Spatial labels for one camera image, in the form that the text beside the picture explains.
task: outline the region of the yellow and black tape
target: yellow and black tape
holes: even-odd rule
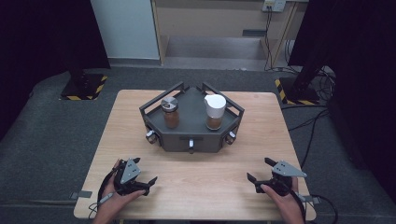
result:
[[[105,85],[105,82],[107,80],[107,76],[102,76],[102,79],[100,80],[100,83],[98,87],[96,88],[96,92],[92,95],[84,95],[84,94],[76,94],[76,95],[65,95],[61,97],[61,100],[73,100],[73,101],[78,101],[78,100],[95,100],[100,92],[102,91],[103,86]]]
[[[279,79],[275,80],[276,88],[279,91],[280,100],[285,105],[319,105],[319,101],[308,100],[289,100],[286,93],[283,91]]]

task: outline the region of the metal tray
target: metal tray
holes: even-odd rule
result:
[[[176,128],[169,129],[165,125],[160,105],[148,113],[145,110],[177,90],[179,92],[174,97],[178,101],[179,124]],[[221,94],[227,102],[221,127],[215,131],[209,130],[205,124],[204,99],[207,95],[206,91]],[[232,107],[238,112],[237,114],[231,110]],[[165,151],[189,151],[190,153],[218,152],[224,142],[232,144],[236,139],[244,113],[241,106],[207,83],[203,83],[202,88],[184,88],[183,82],[158,95],[139,109],[147,129],[146,138],[151,144],[158,142]]]

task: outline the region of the hand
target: hand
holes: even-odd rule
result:
[[[280,211],[280,215],[287,224],[303,224],[303,215],[299,204],[295,201],[291,194],[286,196],[278,195],[271,187],[262,185],[262,189],[265,193],[274,201],[277,208]],[[292,178],[291,189],[294,192],[298,192],[298,180],[297,177]]]
[[[117,167],[119,164],[120,160],[117,160],[114,167]],[[114,176],[115,174],[108,180],[102,198],[106,197],[109,193],[113,193],[113,196],[99,206],[93,224],[110,223],[124,206],[145,193],[144,190],[139,190],[124,196],[119,195],[114,189]]]

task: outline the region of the metal bracket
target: metal bracket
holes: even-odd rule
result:
[[[80,192],[70,193],[69,199],[91,198],[91,195],[92,195],[92,191],[82,190]]]
[[[126,162],[124,173],[122,174],[121,184],[126,183],[130,180],[136,179],[140,175],[140,169],[137,167],[133,159],[129,159]]]
[[[279,161],[272,169],[272,171],[278,175],[283,176],[300,176],[307,177],[307,174],[303,171],[295,168],[294,166],[288,164],[285,161]]]
[[[321,203],[321,199],[319,197],[303,196],[299,193],[296,194],[303,203],[314,203],[314,204]]]

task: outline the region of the wall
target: wall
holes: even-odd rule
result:
[[[91,2],[109,59],[160,59],[150,0]]]

